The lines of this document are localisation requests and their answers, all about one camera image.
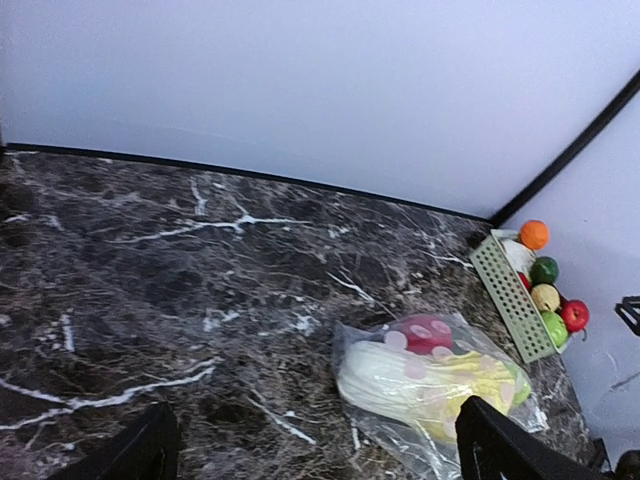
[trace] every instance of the black marble surface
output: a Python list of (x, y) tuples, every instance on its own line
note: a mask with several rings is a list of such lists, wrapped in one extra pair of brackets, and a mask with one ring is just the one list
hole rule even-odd
[[(514, 358), (468, 263), (488, 225), (284, 183), (9, 152), (0, 167), (0, 470), (43, 478), (151, 402), (185, 479), (415, 478), (353, 432), (336, 321), (460, 311)], [(559, 357), (527, 368), (554, 449), (590, 454)]]

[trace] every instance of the fruit basket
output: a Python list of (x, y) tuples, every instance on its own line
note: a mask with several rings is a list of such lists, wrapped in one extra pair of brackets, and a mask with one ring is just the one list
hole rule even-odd
[(501, 241), (517, 239), (515, 230), (491, 230), (471, 254), (471, 263), (496, 304), (522, 359), (531, 363), (562, 353), (567, 343), (555, 346), (531, 295), (507, 260)]

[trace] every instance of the orange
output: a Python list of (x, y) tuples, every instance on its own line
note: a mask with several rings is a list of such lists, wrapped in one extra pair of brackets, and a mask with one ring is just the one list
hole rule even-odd
[(531, 250), (540, 250), (549, 243), (549, 227), (540, 220), (529, 220), (520, 229), (520, 241)]

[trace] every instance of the plastic bag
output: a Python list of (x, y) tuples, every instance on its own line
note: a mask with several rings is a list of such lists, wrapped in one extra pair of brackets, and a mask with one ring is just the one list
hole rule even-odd
[(355, 425), (418, 475), (460, 478), (455, 420), (478, 395), (528, 432), (548, 429), (525, 372), (462, 315), (336, 326), (333, 368)]

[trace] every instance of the wall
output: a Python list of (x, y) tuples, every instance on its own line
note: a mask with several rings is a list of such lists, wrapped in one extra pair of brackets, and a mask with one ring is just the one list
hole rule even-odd
[(0, 2), (5, 141), (226, 165), (480, 216), (640, 59), (637, 3)]
[(545, 254), (558, 260), (561, 292), (590, 307), (587, 342), (564, 361), (594, 434), (613, 459), (640, 449), (640, 338), (614, 313), (640, 295), (640, 96), (574, 162), (508, 222), (551, 228)]

